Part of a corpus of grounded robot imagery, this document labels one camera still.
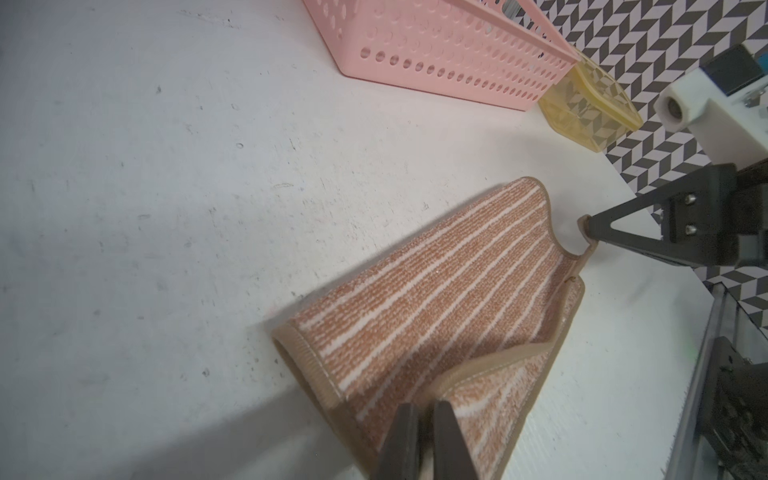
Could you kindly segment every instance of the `yellow plastic container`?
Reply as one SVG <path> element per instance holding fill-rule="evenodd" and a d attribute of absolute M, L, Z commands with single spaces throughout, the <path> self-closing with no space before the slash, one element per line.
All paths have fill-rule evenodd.
<path fill-rule="evenodd" d="M 538 105 L 554 131 L 592 151 L 643 125 L 627 92 L 584 54 Z"/>

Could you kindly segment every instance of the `striped rug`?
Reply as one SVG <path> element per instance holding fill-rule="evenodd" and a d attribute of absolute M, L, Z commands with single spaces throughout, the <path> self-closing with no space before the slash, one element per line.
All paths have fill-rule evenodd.
<path fill-rule="evenodd" d="M 576 276 L 593 249 L 565 251 L 551 230 L 546 190 L 522 178 L 415 238 L 273 336 L 365 472 L 400 403 L 429 410 L 443 397 L 458 409 L 481 478 L 493 478 L 578 307 L 584 284 Z M 536 355 L 519 354 L 531 345 Z"/>

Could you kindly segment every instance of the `black mount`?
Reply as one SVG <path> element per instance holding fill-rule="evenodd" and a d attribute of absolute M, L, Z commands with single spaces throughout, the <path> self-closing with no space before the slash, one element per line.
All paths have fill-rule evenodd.
<path fill-rule="evenodd" d="M 662 209 L 660 240 L 611 224 L 653 205 Z M 587 220 L 587 235 L 673 265 L 768 264 L 768 159 L 740 172 L 707 165 Z"/>

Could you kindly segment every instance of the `white table surface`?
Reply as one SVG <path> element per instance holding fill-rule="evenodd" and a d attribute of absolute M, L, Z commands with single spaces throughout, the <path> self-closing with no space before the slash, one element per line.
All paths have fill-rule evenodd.
<path fill-rule="evenodd" d="M 344 78 L 300 0 L 0 2 L 0 48 L 3 479 L 358 478 L 270 329 L 497 184 L 573 251 L 633 197 L 537 109 Z M 661 478 L 711 297 L 582 276 L 506 478 Z"/>

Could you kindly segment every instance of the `beige fabric trim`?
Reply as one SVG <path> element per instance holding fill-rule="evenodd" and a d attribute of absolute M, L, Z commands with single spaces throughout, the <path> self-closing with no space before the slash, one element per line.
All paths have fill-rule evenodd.
<path fill-rule="evenodd" d="M 370 475 L 376 467 L 376 450 L 368 445 L 346 400 L 336 388 L 322 360 L 315 354 L 301 332 L 290 323 L 272 331 L 277 352 L 304 392 L 323 414 L 339 440 L 352 453 L 360 470 Z"/>

